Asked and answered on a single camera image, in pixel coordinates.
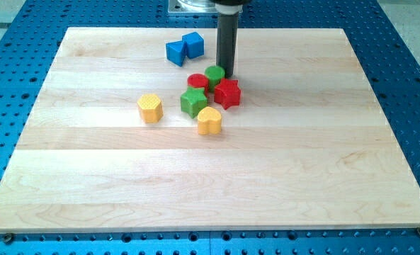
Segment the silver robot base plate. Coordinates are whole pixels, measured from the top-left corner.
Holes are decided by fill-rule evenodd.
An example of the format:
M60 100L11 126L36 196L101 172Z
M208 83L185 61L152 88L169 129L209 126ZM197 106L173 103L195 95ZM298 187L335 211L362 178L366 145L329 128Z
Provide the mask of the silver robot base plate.
M210 15L216 13L241 13L242 6L249 1L212 1L212 0L168 0L167 11L172 16Z

